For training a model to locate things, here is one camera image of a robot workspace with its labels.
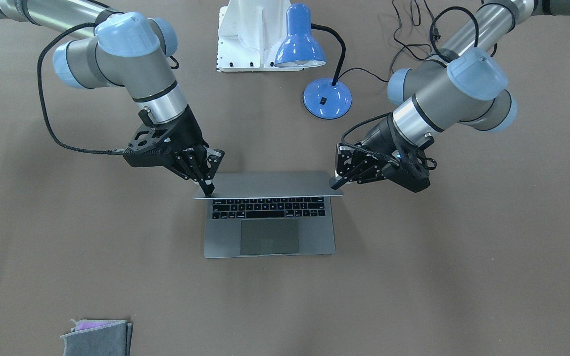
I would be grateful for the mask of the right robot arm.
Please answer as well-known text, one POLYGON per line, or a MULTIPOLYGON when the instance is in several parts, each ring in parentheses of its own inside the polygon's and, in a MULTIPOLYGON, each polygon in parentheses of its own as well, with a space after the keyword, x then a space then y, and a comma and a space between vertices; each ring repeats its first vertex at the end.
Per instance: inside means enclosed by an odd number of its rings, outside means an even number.
POLYGON ((92 155, 121 155, 132 167, 165 167, 210 196, 224 151, 203 139, 169 61, 177 50, 172 25, 95 0, 0 0, 0 19, 59 32, 39 54, 38 93, 46 128, 61 147, 92 155), (80 89, 125 88, 138 106, 140 128, 124 149, 92 150, 59 140, 49 123, 43 60, 54 48, 57 76, 80 89))

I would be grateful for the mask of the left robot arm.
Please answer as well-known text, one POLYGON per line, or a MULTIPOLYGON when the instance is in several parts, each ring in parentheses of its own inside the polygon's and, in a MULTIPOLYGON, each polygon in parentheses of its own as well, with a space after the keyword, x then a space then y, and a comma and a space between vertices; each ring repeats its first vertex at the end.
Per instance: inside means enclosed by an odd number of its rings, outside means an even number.
POLYGON ((517 115, 509 80, 488 53, 531 16, 570 16, 570 0, 485 0, 442 48, 433 48, 418 68, 391 76, 387 96, 396 109, 377 118, 363 140, 341 139, 332 189, 349 182, 390 180, 413 192, 430 185, 436 162, 425 150, 456 123, 498 132, 517 115))

